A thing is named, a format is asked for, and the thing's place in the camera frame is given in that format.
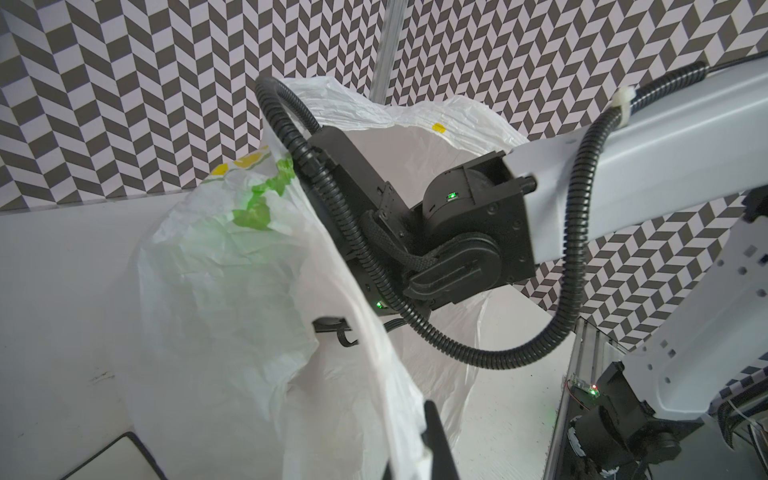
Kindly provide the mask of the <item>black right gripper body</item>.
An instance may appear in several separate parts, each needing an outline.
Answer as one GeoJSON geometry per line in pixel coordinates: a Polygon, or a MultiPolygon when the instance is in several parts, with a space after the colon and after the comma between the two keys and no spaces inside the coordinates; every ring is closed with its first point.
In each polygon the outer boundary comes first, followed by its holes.
{"type": "MultiPolygon", "coordinates": [[[[345,199],[349,216],[358,226],[359,237],[387,275],[390,289],[404,296],[409,278],[418,272],[417,264],[424,256],[420,208],[409,207],[341,129],[322,127],[310,136],[308,143],[345,199]]],[[[308,178],[302,180],[302,187],[375,313],[398,315],[400,311],[387,302],[335,221],[331,206],[338,201],[324,200],[321,191],[308,178]]]]}

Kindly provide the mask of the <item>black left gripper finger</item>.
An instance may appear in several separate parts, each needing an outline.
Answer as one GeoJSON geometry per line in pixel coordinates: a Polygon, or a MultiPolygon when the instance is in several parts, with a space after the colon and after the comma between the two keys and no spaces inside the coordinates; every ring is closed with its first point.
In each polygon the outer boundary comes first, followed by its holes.
{"type": "Polygon", "coordinates": [[[454,462],[448,438],[439,416],[436,404],[427,400],[424,403],[427,428],[422,433],[424,444],[432,452],[432,480],[458,480],[459,474],[454,462]]]}

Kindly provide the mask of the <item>white plastic bag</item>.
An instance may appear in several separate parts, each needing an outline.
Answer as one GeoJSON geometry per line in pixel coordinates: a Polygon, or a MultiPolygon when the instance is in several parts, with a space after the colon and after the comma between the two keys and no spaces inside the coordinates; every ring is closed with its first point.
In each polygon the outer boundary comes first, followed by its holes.
{"type": "Polygon", "coordinates": [[[455,438],[476,369],[388,333],[269,127],[139,242],[113,367],[170,479],[428,479],[424,403],[455,438]]]}

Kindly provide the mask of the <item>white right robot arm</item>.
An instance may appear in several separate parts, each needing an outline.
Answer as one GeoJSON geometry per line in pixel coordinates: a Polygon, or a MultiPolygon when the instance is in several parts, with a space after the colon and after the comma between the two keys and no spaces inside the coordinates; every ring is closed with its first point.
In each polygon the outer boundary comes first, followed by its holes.
{"type": "Polygon", "coordinates": [[[590,240],[732,193],[745,209],[700,283],[641,346],[598,366],[568,415],[556,474],[642,479],[675,459],[711,399],[767,348],[767,63],[674,70],[590,126],[439,174],[407,206],[339,129],[312,127],[302,186],[368,303],[465,364],[542,359],[575,327],[590,240]],[[488,351],[450,339],[431,312],[564,266],[553,319],[488,351]]]}

